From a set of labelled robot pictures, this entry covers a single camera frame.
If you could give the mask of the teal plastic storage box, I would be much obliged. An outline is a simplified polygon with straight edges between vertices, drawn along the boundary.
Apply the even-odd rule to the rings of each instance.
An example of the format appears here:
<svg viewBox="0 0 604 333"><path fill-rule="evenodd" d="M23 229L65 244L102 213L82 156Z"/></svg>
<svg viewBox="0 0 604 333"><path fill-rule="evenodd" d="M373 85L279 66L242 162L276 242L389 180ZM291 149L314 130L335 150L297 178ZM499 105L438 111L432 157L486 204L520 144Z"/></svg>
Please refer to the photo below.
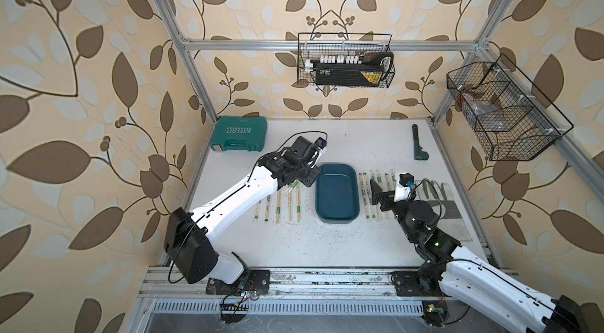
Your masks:
<svg viewBox="0 0 604 333"><path fill-rule="evenodd" d="M357 173L343 163L323 163L316 179L316 214L326 224L350 224L360 213Z"/></svg>

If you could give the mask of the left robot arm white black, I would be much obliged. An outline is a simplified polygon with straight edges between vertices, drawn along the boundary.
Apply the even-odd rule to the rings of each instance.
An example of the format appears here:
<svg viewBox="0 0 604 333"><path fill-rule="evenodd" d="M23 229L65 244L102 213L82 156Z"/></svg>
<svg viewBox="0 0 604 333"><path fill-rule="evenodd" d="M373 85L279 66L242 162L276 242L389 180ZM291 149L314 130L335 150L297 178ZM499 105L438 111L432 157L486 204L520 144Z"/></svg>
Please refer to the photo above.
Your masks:
<svg viewBox="0 0 604 333"><path fill-rule="evenodd" d="M328 134L315 141L304 133L292 136L290 146L262 155L250 173L236 185L206 204L185 211L178 208L168 219L165 253L188 284L204 278L225 284L245 282L249 267L236 253L221 253L213 243L243 213L284 186L302 183L310 187L320 173L318 160L327 148Z"/></svg>

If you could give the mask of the chopsticks pair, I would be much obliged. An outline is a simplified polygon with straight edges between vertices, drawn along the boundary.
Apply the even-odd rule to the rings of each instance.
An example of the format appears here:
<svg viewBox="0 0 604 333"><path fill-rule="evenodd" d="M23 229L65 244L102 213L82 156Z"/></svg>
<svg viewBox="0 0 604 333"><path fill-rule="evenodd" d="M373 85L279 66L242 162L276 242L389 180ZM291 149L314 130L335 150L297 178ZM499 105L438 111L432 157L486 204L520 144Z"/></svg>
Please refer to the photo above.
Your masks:
<svg viewBox="0 0 604 333"><path fill-rule="evenodd" d="M267 196L265 214L264 214L264 223L268 224L270 222L270 215L271 215L271 195Z"/></svg>
<svg viewBox="0 0 604 333"><path fill-rule="evenodd" d="M279 224L281 222L281 210L282 210L282 193L281 191L277 191L277 202L275 209L275 223Z"/></svg>
<svg viewBox="0 0 604 333"><path fill-rule="evenodd" d="M290 193L291 193L291 192L292 192L292 191L293 191L293 190L294 190L294 189L297 187L297 185L298 185L298 184L299 184L299 181L298 181L298 180L296 180L296 181L294 181L293 183L291 183L291 184L290 184L290 185L289 185L289 186L286 188L286 190L285 190L285 194L286 194L286 195L290 194Z"/></svg>
<svg viewBox="0 0 604 333"><path fill-rule="evenodd" d="M370 200L369 200L369 197L367 194L366 174L360 173L359 179L360 179L361 195L362 195L362 199L363 199L363 206L364 206L364 210L365 210L366 219L375 221L376 216L374 214L374 211L372 210L372 205L370 204Z"/></svg>
<svg viewBox="0 0 604 333"><path fill-rule="evenodd" d="M396 189L398 181L396 179L396 172L394 171L394 169L390 169L390 180L392 182L393 189Z"/></svg>
<svg viewBox="0 0 604 333"><path fill-rule="evenodd" d="M375 209L376 219L380 221L382 219L381 200L384 188L382 184L382 178L380 174L375 170L371 170L370 189L371 202Z"/></svg>
<svg viewBox="0 0 604 333"><path fill-rule="evenodd" d="M389 172L385 172L384 173L384 180L385 180L385 186L386 186L386 191L392 191L393 190L393 186L392 186L392 177L390 176ZM393 212L391 210L386 211L385 215L387 216L388 219L393 219Z"/></svg>
<svg viewBox="0 0 604 333"><path fill-rule="evenodd" d="M261 204L262 204L262 200L260 200L256 204L256 210L255 210L255 214L254 214L254 221L258 221L259 220Z"/></svg>
<svg viewBox="0 0 604 333"><path fill-rule="evenodd" d="M300 184L296 186L296 222L301 218L301 189Z"/></svg>

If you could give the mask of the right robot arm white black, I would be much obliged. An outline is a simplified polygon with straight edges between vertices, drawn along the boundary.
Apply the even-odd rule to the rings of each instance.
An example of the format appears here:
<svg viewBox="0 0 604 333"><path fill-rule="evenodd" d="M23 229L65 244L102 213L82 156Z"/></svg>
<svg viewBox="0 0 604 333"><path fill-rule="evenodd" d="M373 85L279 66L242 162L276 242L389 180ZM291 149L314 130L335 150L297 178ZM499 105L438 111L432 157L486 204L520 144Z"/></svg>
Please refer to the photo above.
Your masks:
<svg viewBox="0 0 604 333"><path fill-rule="evenodd" d="M565 295L553 298L508 276L438 228L442 215L416 198L411 174L400 175L393 191L370 180L371 203L391 211L423 259L418 289L439 290L490 318L509 332L587 332L581 307Z"/></svg>

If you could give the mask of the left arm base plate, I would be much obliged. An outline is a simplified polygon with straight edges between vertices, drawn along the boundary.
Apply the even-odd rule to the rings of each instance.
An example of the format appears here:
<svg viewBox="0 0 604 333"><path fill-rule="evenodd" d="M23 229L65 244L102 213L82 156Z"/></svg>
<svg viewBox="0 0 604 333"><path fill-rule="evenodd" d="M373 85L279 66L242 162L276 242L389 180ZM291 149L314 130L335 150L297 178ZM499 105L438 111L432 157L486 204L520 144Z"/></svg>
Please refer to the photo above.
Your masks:
<svg viewBox="0 0 604 333"><path fill-rule="evenodd" d="M271 284L271 272L267 269L247 268L232 284L209 278L206 286L207 295L243 295L250 293L253 297L266 295Z"/></svg>

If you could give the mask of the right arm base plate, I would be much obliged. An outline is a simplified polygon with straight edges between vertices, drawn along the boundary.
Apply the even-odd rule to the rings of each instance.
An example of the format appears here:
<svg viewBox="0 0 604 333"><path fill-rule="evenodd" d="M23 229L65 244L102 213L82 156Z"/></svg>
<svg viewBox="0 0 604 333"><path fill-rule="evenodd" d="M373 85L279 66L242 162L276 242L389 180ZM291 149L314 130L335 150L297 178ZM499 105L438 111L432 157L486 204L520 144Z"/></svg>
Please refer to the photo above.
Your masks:
<svg viewBox="0 0 604 333"><path fill-rule="evenodd" d="M438 280L420 270L395 271L390 276L398 297L440 297Z"/></svg>

